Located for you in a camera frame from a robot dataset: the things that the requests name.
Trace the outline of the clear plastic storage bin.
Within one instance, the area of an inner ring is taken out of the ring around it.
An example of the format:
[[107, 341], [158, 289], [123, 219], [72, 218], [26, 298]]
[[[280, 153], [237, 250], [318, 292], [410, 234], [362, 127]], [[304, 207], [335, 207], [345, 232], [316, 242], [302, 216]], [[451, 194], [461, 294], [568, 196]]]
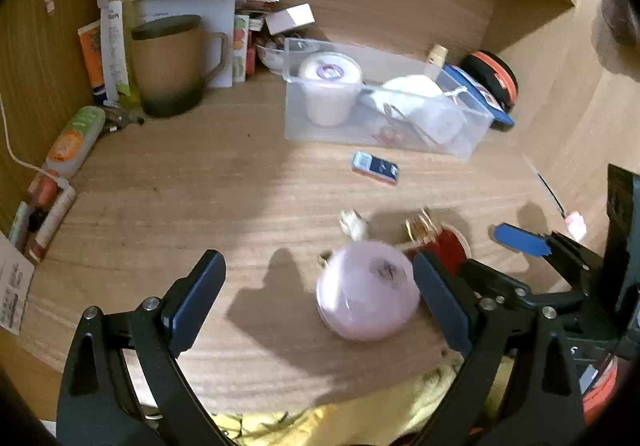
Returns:
[[371, 47], [284, 43], [285, 137], [467, 159], [494, 116], [451, 73]]

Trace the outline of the black orange round case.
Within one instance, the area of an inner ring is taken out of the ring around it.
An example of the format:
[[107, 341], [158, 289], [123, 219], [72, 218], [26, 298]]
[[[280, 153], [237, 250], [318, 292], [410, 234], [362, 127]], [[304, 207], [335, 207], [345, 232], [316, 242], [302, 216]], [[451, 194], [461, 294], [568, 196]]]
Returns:
[[465, 55], [459, 67], [494, 96], [498, 104], [510, 112], [518, 100], [518, 79], [509, 65], [488, 50]]

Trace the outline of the red white lip balm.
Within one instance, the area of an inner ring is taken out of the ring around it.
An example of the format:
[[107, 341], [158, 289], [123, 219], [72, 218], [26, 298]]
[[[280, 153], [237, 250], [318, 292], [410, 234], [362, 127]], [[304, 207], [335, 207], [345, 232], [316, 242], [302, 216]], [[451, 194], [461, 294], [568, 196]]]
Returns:
[[51, 210], [44, 219], [28, 250], [30, 257], [36, 263], [40, 263], [46, 256], [50, 243], [66, 217], [67, 212], [72, 207], [76, 196], [75, 188], [68, 186], [53, 203]]

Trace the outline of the red velvet gold pouch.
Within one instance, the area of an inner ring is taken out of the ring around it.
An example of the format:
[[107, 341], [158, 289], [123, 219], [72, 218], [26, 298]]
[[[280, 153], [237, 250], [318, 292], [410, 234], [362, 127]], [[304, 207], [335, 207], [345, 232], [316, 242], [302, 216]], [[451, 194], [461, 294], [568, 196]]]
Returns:
[[457, 229], [445, 225], [430, 209], [423, 208], [413, 218], [405, 220], [408, 242], [404, 255], [412, 262], [424, 251], [432, 252], [451, 276], [457, 276], [469, 259], [469, 245]]

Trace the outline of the green orange tube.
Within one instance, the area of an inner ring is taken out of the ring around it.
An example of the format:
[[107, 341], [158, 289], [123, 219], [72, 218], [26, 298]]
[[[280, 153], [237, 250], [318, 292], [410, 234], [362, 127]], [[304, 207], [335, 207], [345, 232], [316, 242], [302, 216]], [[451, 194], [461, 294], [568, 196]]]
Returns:
[[80, 108], [50, 148], [44, 168], [70, 180], [85, 162], [104, 128], [105, 119], [105, 111], [100, 107]]

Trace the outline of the white drawstring cloth pouch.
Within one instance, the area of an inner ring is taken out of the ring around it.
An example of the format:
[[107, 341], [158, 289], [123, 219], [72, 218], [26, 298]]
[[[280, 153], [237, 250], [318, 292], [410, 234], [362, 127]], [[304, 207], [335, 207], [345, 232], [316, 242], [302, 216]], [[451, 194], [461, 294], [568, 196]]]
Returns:
[[393, 119], [411, 123], [426, 142], [443, 145], [461, 131], [464, 115], [457, 98], [466, 93], [465, 86], [444, 92], [425, 74], [398, 76], [371, 93], [378, 110]]

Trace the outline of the small cream figurine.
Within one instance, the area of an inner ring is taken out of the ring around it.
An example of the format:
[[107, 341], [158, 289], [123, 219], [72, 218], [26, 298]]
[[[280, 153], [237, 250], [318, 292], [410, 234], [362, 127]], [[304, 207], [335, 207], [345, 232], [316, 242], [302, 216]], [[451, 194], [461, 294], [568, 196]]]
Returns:
[[369, 239], [368, 222], [356, 210], [344, 210], [338, 216], [341, 230], [352, 241]]

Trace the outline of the stack of booklets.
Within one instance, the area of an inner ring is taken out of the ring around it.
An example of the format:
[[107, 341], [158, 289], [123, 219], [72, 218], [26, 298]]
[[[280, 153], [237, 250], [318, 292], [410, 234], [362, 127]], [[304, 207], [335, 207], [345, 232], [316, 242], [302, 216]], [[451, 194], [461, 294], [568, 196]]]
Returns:
[[245, 82], [256, 71], [257, 39], [265, 28], [265, 16], [280, 0], [235, 0], [231, 42], [233, 83]]

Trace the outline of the pink round compact case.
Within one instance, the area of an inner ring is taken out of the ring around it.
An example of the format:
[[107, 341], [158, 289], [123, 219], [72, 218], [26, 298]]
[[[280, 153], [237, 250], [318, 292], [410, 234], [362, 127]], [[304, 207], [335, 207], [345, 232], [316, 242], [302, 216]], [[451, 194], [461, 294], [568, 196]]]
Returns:
[[412, 264], [381, 241], [353, 242], [331, 254], [317, 281], [323, 322], [355, 342], [381, 341], [404, 328], [420, 304]]

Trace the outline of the blue patchwork zipper pouch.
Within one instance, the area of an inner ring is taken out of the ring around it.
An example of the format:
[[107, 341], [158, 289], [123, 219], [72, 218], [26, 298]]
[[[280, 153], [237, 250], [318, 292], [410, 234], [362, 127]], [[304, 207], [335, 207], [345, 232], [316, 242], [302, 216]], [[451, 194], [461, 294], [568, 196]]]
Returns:
[[444, 65], [444, 71], [448, 76], [451, 76], [458, 83], [465, 86], [476, 102], [488, 109], [494, 117], [490, 126], [493, 130], [506, 132], [510, 131], [510, 129], [514, 127], [514, 120], [509, 116], [506, 110], [500, 106], [494, 95], [491, 94], [484, 85], [478, 83], [477, 80], [472, 78], [472, 76], [469, 76], [464, 70], [455, 65]]

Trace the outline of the small bowl of trinkets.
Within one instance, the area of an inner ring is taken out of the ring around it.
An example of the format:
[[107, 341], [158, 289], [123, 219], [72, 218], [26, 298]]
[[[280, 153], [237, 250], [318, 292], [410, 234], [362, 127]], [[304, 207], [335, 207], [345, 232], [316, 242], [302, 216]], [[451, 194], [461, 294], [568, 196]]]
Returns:
[[284, 66], [284, 36], [259, 38], [256, 52], [262, 64], [274, 74], [281, 74]]

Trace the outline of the small white cardboard box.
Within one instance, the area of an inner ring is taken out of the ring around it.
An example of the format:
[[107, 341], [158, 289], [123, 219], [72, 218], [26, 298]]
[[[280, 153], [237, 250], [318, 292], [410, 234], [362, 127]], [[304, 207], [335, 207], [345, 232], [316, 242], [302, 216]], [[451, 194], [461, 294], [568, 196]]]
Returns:
[[307, 27], [315, 21], [308, 3], [288, 7], [265, 18], [267, 29], [272, 36]]

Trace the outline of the yellow cloth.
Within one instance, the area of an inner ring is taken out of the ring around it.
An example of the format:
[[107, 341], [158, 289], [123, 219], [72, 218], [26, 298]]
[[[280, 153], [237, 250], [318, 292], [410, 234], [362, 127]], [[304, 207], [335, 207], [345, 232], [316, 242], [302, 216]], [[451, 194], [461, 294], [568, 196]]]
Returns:
[[462, 357], [386, 390], [301, 412], [215, 414], [237, 445], [389, 445], [419, 432], [462, 368]]

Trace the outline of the blue staples box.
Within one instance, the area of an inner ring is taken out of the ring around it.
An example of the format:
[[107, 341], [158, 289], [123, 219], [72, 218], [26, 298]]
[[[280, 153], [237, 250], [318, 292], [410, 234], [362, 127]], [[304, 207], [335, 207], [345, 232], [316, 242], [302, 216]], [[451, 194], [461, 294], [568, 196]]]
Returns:
[[397, 185], [399, 180], [399, 169], [396, 163], [361, 150], [356, 151], [352, 156], [352, 172], [393, 186]]

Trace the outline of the white lidded yogurt cup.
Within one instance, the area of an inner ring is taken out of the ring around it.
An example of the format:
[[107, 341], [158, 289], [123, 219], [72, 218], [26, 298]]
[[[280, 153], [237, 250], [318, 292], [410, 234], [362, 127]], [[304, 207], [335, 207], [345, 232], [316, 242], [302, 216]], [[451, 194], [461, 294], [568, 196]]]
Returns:
[[358, 62], [337, 52], [314, 53], [298, 69], [309, 119], [332, 128], [343, 124], [352, 112], [362, 89]]

